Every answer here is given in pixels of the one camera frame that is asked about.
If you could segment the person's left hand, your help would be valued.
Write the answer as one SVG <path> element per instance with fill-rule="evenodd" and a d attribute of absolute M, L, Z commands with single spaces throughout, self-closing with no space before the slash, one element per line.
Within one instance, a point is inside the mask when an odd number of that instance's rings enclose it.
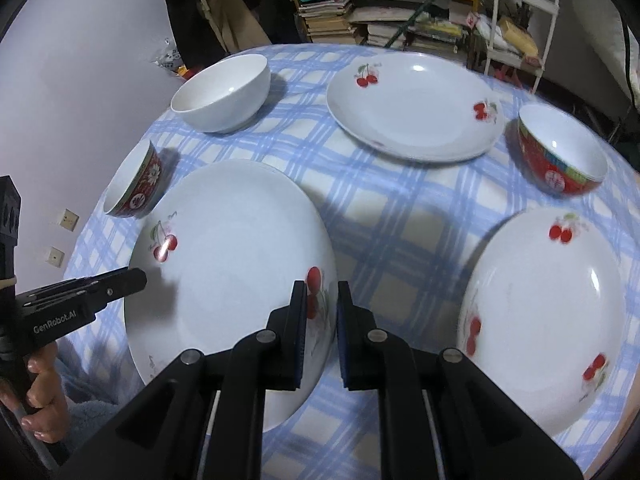
<path fill-rule="evenodd" d="M 57 355 L 58 345 L 51 342 L 33 353 L 27 361 L 27 368 L 35 379 L 26 393 L 26 401 L 36 411 L 20 417 L 20 424 L 36 439 L 46 443 L 62 441 L 70 428 L 70 413 L 61 377 L 55 369 Z"/>

